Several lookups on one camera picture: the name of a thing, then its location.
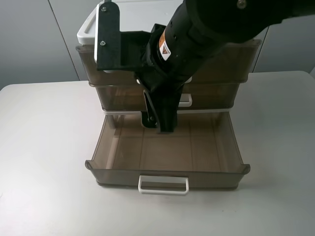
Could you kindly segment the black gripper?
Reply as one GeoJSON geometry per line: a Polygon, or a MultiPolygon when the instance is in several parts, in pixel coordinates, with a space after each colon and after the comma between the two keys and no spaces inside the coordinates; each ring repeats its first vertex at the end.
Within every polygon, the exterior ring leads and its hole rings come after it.
{"type": "Polygon", "coordinates": [[[182,73],[166,73],[156,68],[139,68],[135,77],[144,87],[146,111],[141,112],[142,126],[157,128],[162,134],[173,133],[177,126],[177,110],[187,76],[182,73]]]}

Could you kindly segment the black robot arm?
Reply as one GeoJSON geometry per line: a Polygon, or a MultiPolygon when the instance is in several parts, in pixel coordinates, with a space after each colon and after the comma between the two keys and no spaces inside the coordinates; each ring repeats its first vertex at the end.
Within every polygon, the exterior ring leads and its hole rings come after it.
{"type": "Polygon", "coordinates": [[[243,43],[285,19],[313,15],[312,0],[185,0],[164,29],[154,27],[137,79],[142,124],[172,133],[184,83],[228,43],[243,43]]]}

